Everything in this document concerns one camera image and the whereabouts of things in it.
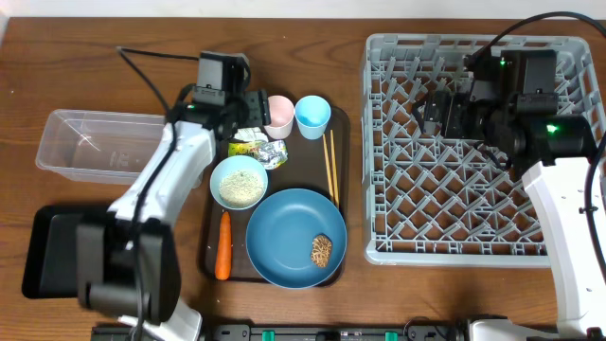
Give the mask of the white tissue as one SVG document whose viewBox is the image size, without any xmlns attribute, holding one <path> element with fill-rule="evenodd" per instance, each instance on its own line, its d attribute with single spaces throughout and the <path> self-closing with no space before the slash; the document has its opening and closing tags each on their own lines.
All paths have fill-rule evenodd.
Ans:
<svg viewBox="0 0 606 341">
<path fill-rule="evenodd" d="M 259 127 L 238 129 L 234 138 L 242 142 L 269 141 L 268 136 Z"/>
</svg>

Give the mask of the pink cup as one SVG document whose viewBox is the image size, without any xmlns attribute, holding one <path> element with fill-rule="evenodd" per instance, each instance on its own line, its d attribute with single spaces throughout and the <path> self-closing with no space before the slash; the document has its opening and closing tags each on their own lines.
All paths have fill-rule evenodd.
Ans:
<svg viewBox="0 0 606 341">
<path fill-rule="evenodd" d="M 293 128 L 294 105 L 283 96 L 270 96 L 268 101 L 271 123 L 265 131 L 272 139 L 285 139 Z"/>
</svg>

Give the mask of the green foil wrapper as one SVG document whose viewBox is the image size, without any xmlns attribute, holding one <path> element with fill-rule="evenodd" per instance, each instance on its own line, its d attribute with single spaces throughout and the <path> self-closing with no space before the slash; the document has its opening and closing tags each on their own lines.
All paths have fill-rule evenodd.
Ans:
<svg viewBox="0 0 606 341">
<path fill-rule="evenodd" d="M 246 155 L 256 159 L 266 170 L 274 170 L 288 160 L 288 151 L 283 140 L 230 143 L 228 156 Z"/>
</svg>

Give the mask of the light blue cup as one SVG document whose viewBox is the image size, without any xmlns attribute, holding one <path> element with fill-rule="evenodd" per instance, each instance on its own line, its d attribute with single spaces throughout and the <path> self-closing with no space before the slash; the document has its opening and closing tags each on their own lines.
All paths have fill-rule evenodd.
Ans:
<svg viewBox="0 0 606 341">
<path fill-rule="evenodd" d="M 320 138 L 331 117 L 329 103 L 319 96 L 306 96 L 294 107 L 294 116 L 303 137 L 309 140 Z"/>
</svg>

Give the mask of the light blue bowl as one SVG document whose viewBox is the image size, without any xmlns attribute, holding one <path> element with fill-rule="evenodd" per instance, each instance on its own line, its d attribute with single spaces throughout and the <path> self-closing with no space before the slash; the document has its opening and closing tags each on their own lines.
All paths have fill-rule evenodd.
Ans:
<svg viewBox="0 0 606 341">
<path fill-rule="evenodd" d="M 251 156 L 225 158 L 213 170 L 210 191 L 226 209 L 245 210 L 258 203 L 269 185 L 265 168 Z"/>
</svg>

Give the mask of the white rice pile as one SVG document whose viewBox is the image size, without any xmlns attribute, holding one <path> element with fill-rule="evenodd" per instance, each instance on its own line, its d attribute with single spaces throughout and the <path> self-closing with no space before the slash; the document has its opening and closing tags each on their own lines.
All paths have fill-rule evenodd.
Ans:
<svg viewBox="0 0 606 341">
<path fill-rule="evenodd" d="M 234 171 L 220 182 L 221 199 L 231 207 L 244 208 L 254 204 L 264 192 L 264 182 L 252 170 Z"/>
</svg>

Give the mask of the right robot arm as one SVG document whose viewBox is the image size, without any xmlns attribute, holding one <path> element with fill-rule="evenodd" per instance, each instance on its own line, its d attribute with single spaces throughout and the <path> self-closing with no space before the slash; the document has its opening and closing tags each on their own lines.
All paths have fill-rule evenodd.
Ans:
<svg viewBox="0 0 606 341">
<path fill-rule="evenodd" d="M 413 105 L 413 116 L 422 131 L 438 127 L 446 138 L 473 139 L 506 155 L 537 214 L 558 303 L 555 333 L 484 319 L 469 323 L 469 339 L 604 339 L 597 230 L 605 220 L 597 176 L 603 144 L 585 117 L 559 114 L 556 51 L 477 52 L 465 65 L 473 77 L 467 92 L 431 91 Z"/>
</svg>

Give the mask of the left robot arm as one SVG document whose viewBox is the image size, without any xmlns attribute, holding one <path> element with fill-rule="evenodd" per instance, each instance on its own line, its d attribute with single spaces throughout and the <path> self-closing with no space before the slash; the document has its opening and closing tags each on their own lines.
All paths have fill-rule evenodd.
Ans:
<svg viewBox="0 0 606 341">
<path fill-rule="evenodd" d="M 180 298 L 173 228 L 222 140 L 271 121 L 265 91 L 227 93 L 189 84 L 167 111 L 161 141 L 131 187 L 76 228 L 81 307 L 131 325 L 139 340 L 196 340 L 201 314 Z"/>
</svg>

